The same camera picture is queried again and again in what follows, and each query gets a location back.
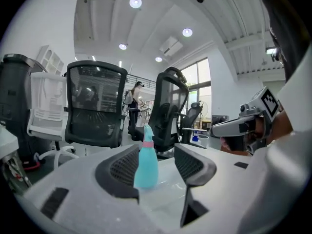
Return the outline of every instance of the cap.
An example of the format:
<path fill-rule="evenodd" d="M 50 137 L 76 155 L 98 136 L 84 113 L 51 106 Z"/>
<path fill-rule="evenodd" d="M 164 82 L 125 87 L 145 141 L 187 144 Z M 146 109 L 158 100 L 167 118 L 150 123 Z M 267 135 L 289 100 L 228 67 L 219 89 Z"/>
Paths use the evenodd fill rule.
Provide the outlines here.
<path fill-rule="evenodd" d="M 145 87 L 144 84 L 142 83 L 142 81 L 138 81 L 136 84 L 137 84 L 138 86 L 141 85 L 143 88 Z"/>

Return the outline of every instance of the white chair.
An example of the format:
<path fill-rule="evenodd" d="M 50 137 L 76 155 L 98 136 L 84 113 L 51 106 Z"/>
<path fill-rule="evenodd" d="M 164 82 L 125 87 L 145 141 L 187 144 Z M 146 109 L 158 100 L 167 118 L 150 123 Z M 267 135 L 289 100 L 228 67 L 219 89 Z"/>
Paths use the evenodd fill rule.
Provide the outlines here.
<path fill-rule="evenodd" d="M 27 133 L 43 139 L 55 141 L 56 149 L 39 156 L 43 159 L 55 155 L 54 169 L 59 166 L 59 156 L 65 155 L 78 158 L 73 152 L 73 146 L 59 148 L 59 141 L 65 141 L 64 134 L 67 123 L 66 78 L 49 73 L 31 74 L 31 113 Z"/>

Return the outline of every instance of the railing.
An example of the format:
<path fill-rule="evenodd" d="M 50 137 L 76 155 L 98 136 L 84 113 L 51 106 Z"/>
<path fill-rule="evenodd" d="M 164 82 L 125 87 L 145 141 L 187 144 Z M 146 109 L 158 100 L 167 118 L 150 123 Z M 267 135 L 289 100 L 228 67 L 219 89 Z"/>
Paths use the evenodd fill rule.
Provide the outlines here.
<path fill-rule="evenodd" d="M 154 82 L 152 80 L 144 79 L 144 78 L 133 76 L 133 75 L 130 75 L 130 74 L 127 75 L 127 80 L 126 80 L 127 83 L 130 83 L 130 84 L 134 85 L 138 81 L 141 81 L 142 84 L 144 84 L 144 86 L 146 88 L 156 89 L 156 82 Z"/>

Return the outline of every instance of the air conditioner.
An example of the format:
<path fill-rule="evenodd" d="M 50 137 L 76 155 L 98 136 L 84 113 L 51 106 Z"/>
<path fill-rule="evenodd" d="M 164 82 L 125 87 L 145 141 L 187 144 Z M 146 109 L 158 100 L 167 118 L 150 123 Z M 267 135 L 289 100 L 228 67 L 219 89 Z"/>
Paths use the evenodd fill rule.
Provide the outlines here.
<path fill-rule="evenodd" d="M 183 47 L 182 43 L 174 37 L 169 37 L 160 47 L 160 51 L 164 56 L 173 56 L 179 49 Z"/>

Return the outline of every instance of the spray bottle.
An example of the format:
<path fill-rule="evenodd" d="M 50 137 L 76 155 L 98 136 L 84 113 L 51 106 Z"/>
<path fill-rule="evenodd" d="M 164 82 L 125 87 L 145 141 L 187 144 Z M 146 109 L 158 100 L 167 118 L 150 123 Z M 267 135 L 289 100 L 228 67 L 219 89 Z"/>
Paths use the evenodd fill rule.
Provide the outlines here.
<path fill-rule="evenodd" d="M 138 154 L 138 168 L 135 175 L 134 187 L 151 188 L 158 182 L 158 160 L 154 149 L 153 131 L 144 124 L 143 147 Z"/>

